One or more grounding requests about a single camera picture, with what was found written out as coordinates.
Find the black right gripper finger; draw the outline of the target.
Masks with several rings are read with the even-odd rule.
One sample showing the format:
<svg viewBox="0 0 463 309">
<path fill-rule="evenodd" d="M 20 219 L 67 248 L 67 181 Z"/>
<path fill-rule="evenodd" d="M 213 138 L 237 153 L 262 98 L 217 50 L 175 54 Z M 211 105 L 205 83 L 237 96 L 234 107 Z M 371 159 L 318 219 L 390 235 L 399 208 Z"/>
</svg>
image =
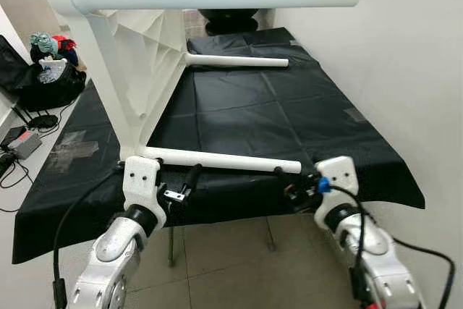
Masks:
<svg viewBox="0 0 463 309">
<path fill-rule="evenodd" d="M 276 166 L 273 173 L 282 184 L 283 196 L 298 196 L 299 176 L 298 174 L 288 173 L 281 166 Z"/>
</svg>

